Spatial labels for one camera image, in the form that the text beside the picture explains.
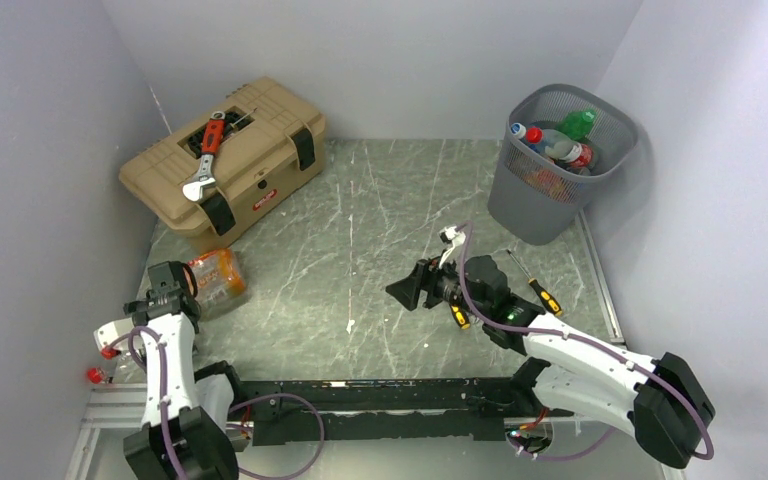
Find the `small red cap bottle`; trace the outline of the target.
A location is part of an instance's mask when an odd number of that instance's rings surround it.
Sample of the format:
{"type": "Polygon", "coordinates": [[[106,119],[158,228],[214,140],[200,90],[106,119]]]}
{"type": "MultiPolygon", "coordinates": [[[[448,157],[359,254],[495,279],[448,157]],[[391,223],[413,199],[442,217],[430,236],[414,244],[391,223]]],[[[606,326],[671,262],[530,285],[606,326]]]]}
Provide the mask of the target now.
{"type": "Polygon", "coordinates": [[[116,360],[102,359],[86,370],[85,377],[94,385],[110,384],[114,381],[117,365],[116,360]]]}

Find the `large orange label bottle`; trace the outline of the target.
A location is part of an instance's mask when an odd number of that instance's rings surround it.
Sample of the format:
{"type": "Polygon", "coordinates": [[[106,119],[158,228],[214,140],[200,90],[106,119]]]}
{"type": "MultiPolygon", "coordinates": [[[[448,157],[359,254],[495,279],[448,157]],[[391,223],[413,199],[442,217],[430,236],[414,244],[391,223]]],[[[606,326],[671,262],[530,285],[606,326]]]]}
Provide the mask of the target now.
{"type": "Polygon", "coordinates": [[[544,168],[525,172],[520,178],[539,194],[550,200],[573,204],[578,199],[578,188],[567,179],[544,168]]]}

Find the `blue label water bottle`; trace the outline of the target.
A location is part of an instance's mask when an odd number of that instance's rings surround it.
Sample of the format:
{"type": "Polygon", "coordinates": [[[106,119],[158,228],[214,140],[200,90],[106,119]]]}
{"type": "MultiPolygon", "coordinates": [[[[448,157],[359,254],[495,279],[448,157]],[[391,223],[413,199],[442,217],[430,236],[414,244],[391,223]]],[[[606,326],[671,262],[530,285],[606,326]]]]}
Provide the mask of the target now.
{"type": "Polygon", "coordinates": [[[533,125],[523,125],[522,123],[514,122],[510,125],[509,130],[515,139],[520,140],[530,150],[540,154],[539,145],[528,140],[528,131],[531,128],[533,128],[533,125]]]}

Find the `clear bottle red cap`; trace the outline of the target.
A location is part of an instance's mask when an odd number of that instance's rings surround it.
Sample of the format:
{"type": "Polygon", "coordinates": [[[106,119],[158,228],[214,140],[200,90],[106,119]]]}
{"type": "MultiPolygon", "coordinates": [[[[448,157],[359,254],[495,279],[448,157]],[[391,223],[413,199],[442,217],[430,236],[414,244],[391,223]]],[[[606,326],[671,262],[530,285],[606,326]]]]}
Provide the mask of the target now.
{"type": "Polygon", "coordinates": [[[589,169],[594,160],[594,151],[590,146],[554,129],[529,127],[524,140],[539,154],[565,169],[589,169]]]}

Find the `green plastic bottle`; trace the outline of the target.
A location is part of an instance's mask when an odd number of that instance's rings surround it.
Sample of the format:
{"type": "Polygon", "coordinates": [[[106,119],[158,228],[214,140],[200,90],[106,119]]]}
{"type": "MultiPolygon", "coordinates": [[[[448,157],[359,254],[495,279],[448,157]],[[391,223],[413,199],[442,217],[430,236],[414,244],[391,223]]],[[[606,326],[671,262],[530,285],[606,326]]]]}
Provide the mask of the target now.
{"type": "Polygon", "coordinates": [[[572,111],[555,127],[557,131],[571,140],[582,142],[591,133],[597,119],[594,109],[572,111]]]}

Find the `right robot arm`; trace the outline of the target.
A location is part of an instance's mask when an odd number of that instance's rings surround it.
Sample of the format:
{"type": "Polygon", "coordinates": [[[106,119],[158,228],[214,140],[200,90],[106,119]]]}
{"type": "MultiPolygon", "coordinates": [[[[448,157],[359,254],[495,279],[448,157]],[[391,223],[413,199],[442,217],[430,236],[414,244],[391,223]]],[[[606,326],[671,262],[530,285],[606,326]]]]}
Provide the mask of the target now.
{"type": "Polygon", "coordinates": [[[440,257],[419,260],[385,291],[408,311],[445,304],[461,327],[481,320],[494,344],[525,356],[510,379],[520,413],[589,417],[674,469],[710,458],[715,408],[683,358],[636,354],[574,329],[515,294],[491,257],[470,258],[464,270],[440,257]]]}

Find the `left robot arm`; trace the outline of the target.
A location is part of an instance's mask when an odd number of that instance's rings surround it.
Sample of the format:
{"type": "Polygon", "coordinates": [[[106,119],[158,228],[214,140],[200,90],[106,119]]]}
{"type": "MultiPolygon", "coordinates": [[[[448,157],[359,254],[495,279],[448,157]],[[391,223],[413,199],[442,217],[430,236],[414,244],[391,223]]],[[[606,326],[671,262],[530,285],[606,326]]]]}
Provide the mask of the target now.
{"type": "Polygon", "coordinates": [[[193,366],[201,307],[191,267],[166,261],[148,277],[144,298],[123,307],[133,327],[121,339],[147,380],[125,459],[139,479],[234,479],[238,463],[225,427],[245,411],[248,394],[229,363],[193,366]]]}

